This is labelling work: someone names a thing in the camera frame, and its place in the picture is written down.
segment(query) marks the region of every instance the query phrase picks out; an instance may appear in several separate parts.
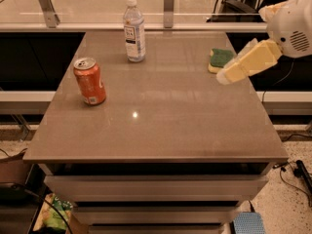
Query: blue object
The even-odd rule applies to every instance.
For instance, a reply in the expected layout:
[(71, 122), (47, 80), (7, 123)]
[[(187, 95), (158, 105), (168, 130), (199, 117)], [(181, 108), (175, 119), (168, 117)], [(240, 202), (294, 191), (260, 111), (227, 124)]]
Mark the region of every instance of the blue object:
[(265, 234), (262, 218), (257, 213), (240, 213), (232, 223), (233, 234)]

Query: drawer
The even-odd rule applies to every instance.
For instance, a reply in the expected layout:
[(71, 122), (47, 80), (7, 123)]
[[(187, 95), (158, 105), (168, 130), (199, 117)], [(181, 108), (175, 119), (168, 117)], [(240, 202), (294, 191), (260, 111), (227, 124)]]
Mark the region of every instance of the drawer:
[(71, 202), (244, 201), (265, 185), (262, 175), (46, 176), (45, 183)]
[(97, 207), (74, 208), (83, 224), (222, 224), (237, 215), (235, 207)]
[(220, 226), (211, 225), (149, 225), (149, 226), (91, 226), (89, 234), (220, 234)]

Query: bottle cap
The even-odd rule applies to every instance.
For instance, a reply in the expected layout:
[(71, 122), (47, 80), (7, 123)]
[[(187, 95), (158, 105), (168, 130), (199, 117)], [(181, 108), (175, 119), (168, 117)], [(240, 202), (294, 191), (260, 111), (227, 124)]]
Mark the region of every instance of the bottle cap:
[(127, 0), (127, 6), (135, 6), (137, 4), (137, 0)]

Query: cable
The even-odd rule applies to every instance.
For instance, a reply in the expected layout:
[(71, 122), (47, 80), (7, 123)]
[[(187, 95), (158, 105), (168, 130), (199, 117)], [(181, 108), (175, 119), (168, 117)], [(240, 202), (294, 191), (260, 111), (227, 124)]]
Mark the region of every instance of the cable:
[[(271, 85), (268, 89), (270, 89), (270, 88), (276, 86), (277, 84), (283, 82), (287, 77), (289, 77), (290, 74), (291, 74), (292, 71), (293, 71), (293, 64), (294, 64), (294, 59), (292, 60), (292, 66), (291, 66), (291, 69), (290, 69), (290, 71), (288, 72), (288, 74), (287, 74), (286, 76), (284, 76), (282, 79), (280, 79), (280, 80), (278, 80), (277, 82), (273, 83), (273, 85)], [(266, 92), (267, 92), (268, 89), (266, 89), (266, 90), (263, 92), (263, 94), (262, 94), (262, 100), (261, 100), (262, 103), (264, 103), (264, 95), (266, 94)]]
[(7, 158), (0, 159), (0, 163), (12, 161), (12, 160), (17, 160), (17, 159), (21, 158), (25, 154), (27, 149), (28, 148), (24, 148), (21, 152), (19, 152), (16, 155), (9, 155), (5, 150), (0, 148), (0, 151), (3, 152), (5, 155), (7, 155)]
[(37, 198), (40, 199), (41, 201), (45, 202), (45, 203), (46, 203), (49, 207), (51, 207), (53, 210), (55, 210), (56, 213), (60, 216), (60, 218), (64, 221), (66, 227), (68, 228), (69, 233), (70, 233), (70, 234), (73, 234), (73, 232), (72, 232), (72, 230), (71, 230), (71, 228), (70, 228), (70, 226), (69, 226), (69, 223), (67, 222), (67, 220), (65, 219), (65, 217), (59, 212), (59, 210), (58, 210), (55, 206), (53, 206), (53, 205), (52, 205), (49, 201), (47, 201), (45, 198), (43, 198), (43, 197), (41, 197), (40, 195), (38, 195), (38, 194), (36, 194), (36, 193), (34, 193), (34, 192), (32, 192), (32, 191), (26, 189), (25, 187), (24, 187), (24, 192), (27, 193), (27, 194), (29, 194), (29, 195), (32, 195), (32, 196), (37, 197)]
[(290, 140), (292, 137), (308, 137), (308, 138), (312, 138), (312, 136), (306, 136), (306, 135), (302, 135), (302, 134), (291, 134), (287, 138), (282, 139), (282, 142), (286, 142), (286, 141)]
[(249, 200), (249, 202), (250, 202), (250, 206), (251, 206), (251, 213), (255, 213), (255, 209), (254, 209), (252, 201)]
[(292, 163), (295, 163), (295, 161), (290, 161), (290, 162), (288, 162), (288, 165), (290, 165), (290, 167), (292, 168), (292, 172), (294, 173), (294, 168), (293, 168), (293, 166), (292, 166)]
[(36, 52), (36, 50), (34, 49), (34, 47), (32, 46), (32, 44), (31, 44), (31, 42), (30, 42), (30, 40), (29, 40), (28, 37), (26, 38), (26, 41), (27, 41), (27, 43), (28, 43), (30, 49), (32, 50), (33, 55), (35, 56), (35, 58), (36, 58), (36, 60), (37, 60), (37, 63), (39, 64), (39, 67), (40, 67), (40, 69), (41, 69), (43, 75), (44, 75), (45, 78), (46, 78), (46, 81), (48, 81), (49, 86), (51, 86), (51, 85), (52, 85), (52, 82), (50, 81), (49, 76), (48, 76), (47, 72), (45, 71), (44, 65), (42, 64), (41, 60), (39, 59), (39, 57), (38, 57), (38, 55), (37, 55), (37, 52)]
[(309, 195), (306, 191), (304, 191), (304, 190), (302, 190), (302, 189), (300, 189), (300, 188), (298, 188), (298, 187), (296, 187), (296, 186), (294, 186), (294, 185), (292, 185), (292, 184), (286, 182), (286, 181), (283, 179), (283, 177), (282, 177), (282, 171), (285, 171), (285, 170), (286, 170), (286, 169), (285, 169), (285, 166), (282, 167), (281, 170), (280, 170), (280, 178), (281, 178), (282, 182), (285, 183), (286, 185), (291, 186), (291, 187), (293, 187), (293, 188), (295, 188), (295, 189), (301, 191), (302, 193), (304, 193), (304, 194), (307, 196), (307, 198), (308, 198), (309, 207), (312, 207), (310, 195)]
[(0, 148), (0, 151), (3, 152), (5, 155), (7, 155), (7, 157), (12, 157), (11, 155), (9, 155), (5, 150)]

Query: bottle label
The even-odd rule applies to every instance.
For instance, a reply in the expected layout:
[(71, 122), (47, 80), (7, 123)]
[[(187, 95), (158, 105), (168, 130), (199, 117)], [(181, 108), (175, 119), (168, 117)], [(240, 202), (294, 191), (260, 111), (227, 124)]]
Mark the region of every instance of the bottle label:
[(125, 25), (126, 49), (130, 58), (145, 55), (144, 21), (137, 25)]

